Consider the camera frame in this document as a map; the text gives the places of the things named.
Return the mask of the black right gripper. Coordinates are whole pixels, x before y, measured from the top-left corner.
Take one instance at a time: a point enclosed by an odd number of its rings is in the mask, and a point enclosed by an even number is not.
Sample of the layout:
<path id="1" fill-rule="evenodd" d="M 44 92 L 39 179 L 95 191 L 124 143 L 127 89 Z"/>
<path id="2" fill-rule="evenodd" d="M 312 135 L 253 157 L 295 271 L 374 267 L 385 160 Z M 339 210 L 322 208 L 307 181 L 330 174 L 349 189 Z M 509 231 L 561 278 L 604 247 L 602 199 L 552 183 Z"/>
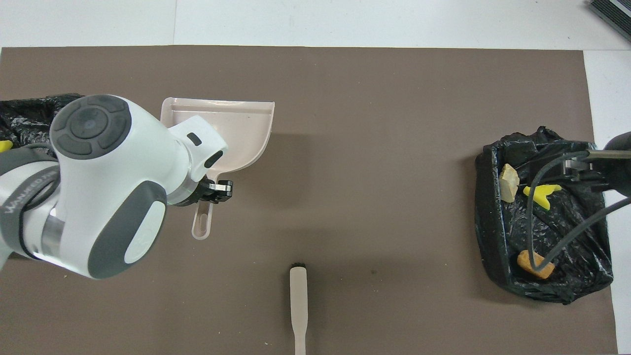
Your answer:
<path id="1" fill-rule="evenodd" d="M 631 132 L 615 136 L 604 150 L 628 151 L 631 154 Z M 589 157 L 571 157 L 562 162 L 564 175 L 571 175 L 568 184 L 582 186 L 593 193 L 609 191 L 609 186 L 620 194 L 631 194 L 631 157 L 611 159 L 607 164 L 605 176 L 602 175 L 602 163 Z"/>

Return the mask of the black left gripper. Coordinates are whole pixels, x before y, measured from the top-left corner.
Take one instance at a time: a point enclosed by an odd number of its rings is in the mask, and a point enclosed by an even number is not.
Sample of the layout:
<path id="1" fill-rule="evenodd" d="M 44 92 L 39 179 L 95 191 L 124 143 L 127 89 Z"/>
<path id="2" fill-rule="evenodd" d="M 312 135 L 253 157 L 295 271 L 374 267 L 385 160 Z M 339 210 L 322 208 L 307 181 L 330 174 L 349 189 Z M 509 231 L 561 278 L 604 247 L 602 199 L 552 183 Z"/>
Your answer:
<path id="1" fill-rule="evenodd" d="M 201 180 L 195 189 L 182 201 L 173 204 L 177 207 L 186 207 L 196 204 L 199 201 L 219 204 L 227 202 L 232 198 L 234 192 L 234 182 L 232 180 Z"/>

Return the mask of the beige plastic dustpan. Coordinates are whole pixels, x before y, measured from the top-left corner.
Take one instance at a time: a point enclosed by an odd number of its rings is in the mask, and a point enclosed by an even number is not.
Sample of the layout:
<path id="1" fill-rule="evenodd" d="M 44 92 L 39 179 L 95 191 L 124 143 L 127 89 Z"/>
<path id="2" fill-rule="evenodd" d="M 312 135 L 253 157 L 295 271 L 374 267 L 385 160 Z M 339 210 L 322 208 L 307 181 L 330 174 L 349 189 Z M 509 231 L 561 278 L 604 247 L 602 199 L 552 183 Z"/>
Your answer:
<path id="1" fill-rule="evenodd" d="M 259 159 L 270 139 L 274 107 L 272 102 L 165 99 L 160 121 L 183 143 L 190 159 L 189 173 L 169 201 L 176 204 L 201 180 L 218 182 L 220 175 L 247 168 Z M 191 234 L 205 240 L 214 204 L 199 201 L 194 205 Z"/>

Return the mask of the striped croissant bread piece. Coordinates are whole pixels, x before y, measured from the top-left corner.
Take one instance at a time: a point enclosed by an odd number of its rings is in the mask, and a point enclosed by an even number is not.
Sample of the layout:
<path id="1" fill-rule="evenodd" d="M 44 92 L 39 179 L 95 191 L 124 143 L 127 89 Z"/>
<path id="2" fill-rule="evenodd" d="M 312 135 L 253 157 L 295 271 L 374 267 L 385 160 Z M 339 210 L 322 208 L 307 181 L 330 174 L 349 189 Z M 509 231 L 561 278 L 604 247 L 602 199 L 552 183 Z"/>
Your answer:
<path id="1" fill-rule="evenodd" d="M 499 196 L 503 202 L 507 204 L 514 202 L 519 182 L 518 171 L 510 164 L 504 164 L 498 178 Z"/>

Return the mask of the brown bread roll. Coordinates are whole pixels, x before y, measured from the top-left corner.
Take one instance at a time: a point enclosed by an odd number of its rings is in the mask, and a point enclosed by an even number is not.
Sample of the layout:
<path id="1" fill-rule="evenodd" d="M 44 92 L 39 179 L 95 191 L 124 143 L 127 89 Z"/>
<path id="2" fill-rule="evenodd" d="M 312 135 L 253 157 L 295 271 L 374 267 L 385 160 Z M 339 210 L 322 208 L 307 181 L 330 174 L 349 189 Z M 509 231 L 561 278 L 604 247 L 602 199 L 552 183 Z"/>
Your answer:
<path id="1" fill-rule="evenodd" d="M 528 250 L 519 252 L 517 258 L 518 266 L 523 271 L 526 271 L 528 274 L 539 280 L 546 280 L 550 278 L 552 273 L 555 271 L 555 264 L 552 262 L 546 263 L 541 270 L 538 270 L 538 267 L 543 265 L 543 261 L 545 261 L 543 256 L 537 252 L 530 252 Z"/>

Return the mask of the beige brush black bristles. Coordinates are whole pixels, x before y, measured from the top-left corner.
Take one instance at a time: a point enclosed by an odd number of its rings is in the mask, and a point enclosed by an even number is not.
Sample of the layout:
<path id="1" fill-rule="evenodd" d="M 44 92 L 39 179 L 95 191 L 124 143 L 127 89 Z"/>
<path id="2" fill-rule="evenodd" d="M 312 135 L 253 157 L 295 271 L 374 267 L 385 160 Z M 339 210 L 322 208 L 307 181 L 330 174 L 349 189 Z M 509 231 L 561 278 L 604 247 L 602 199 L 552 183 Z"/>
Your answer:
<path id="1" fill-rule="evenodd" d="M 294 354 L 306 355 L 306 333 L 308 328 L 308 279 L 303 263 L 290 267 L 290 316 L 294 335 Z"/>

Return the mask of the black bag lined pink bin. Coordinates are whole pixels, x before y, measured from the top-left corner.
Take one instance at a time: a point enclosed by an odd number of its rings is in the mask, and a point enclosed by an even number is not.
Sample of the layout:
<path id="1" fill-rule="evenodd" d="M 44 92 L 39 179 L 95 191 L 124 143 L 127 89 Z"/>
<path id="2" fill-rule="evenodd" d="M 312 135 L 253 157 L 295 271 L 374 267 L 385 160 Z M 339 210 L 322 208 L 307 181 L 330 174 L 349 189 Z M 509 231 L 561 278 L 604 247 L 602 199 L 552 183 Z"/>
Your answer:
<path id="1" fill-rule="evenodd" d="M 81 97 L 81 94 L 61 94 L 0 101 L 0 141 L 10 141 L 13 147 L 50 143 L 49 131 L 54 117 Z"/>

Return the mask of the brown table mat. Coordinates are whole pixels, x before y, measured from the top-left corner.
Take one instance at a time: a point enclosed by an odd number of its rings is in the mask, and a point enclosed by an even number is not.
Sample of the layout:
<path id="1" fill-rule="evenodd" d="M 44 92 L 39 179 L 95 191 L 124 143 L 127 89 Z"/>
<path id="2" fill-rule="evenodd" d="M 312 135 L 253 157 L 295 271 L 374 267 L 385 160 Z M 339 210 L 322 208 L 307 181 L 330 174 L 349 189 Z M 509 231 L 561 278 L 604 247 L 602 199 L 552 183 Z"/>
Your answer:
<path id="1" fill-rule="evenodd" d="M 0 99 L 273 101 L 265 152 L 226 175 L 211 235 L 171 208 L 147 256 L 92 281 L 0 272 L 0 355 L 293 355 L 306 264 L 311 355 L 617 353 L 611 291 L 532 301 L 492 283 L 475 157 L 539 126 L 593 140 L 579 51 L 239 46 L 5 48 Z"/>

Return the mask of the dark ribbed panel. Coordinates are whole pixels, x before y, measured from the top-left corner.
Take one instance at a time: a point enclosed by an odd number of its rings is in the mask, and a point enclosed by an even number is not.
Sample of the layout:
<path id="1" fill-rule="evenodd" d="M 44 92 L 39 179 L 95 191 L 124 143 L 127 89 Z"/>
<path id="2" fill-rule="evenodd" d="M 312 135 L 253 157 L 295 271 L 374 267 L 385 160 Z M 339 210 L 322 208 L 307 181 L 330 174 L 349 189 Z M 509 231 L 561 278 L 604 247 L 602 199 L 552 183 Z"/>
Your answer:
<path id="1" fill-rule="evenodd" d="M 631 42 L 631 0 L 590 0 L 588 7 Z"/>

